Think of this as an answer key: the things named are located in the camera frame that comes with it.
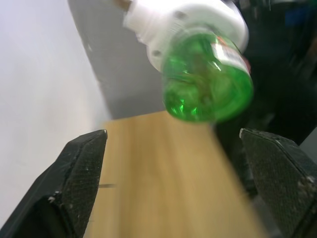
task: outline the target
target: bottle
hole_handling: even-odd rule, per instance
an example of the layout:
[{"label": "bottle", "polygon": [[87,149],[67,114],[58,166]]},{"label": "bottle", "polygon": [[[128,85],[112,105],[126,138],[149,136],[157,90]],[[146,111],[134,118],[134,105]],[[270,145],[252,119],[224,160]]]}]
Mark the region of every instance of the bottle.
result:
[{"label": "bottle", "polygon": [[237,47],[205,27],[187,29],[172,40],[162,76],[166,110],[185,121],[229,119],[253,95],[252,80]]}]

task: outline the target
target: white wall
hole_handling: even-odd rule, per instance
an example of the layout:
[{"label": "white wall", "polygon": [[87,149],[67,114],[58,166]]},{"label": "white wall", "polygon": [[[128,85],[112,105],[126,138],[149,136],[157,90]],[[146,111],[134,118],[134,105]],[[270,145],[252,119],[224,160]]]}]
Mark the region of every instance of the white wall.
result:
[{"label": "white wall", "polygon": [[65,143],[110,118],[66,0],[0,3],[0,227]]}]

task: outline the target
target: gray panel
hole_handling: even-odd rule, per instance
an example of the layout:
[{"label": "gray panel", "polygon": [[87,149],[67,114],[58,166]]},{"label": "gray panel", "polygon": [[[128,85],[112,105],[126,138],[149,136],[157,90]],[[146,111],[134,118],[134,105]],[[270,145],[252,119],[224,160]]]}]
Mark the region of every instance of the gray panel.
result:
[{"label": "gray panel", "polygon": [[124,12],[110,0],[68,2],[112,117],[163,110],[160,73],[145,45],[123,28]]}]

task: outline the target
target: wooden plank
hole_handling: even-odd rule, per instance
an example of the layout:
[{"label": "wooden plank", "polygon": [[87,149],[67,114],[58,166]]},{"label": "wooden plank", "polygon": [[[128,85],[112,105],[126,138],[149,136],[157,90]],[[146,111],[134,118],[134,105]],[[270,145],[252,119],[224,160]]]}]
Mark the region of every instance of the wooden plank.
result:
[{"label": "wooden plank", "polygon": [[100,188],[94,238],[266,237],[207,124],[160,112],[105,128],[100,184],[115,187]]}]

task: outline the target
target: wood grain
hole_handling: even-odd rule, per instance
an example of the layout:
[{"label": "wood grain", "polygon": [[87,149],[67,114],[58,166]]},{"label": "wood grain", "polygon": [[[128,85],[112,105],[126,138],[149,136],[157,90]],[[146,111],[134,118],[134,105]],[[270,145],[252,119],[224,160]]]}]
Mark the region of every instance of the wood grain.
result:
[{"label": "wood grain", "polygon": [[108,122],[86,237],[264,238],[207,124],[166,112]]}]

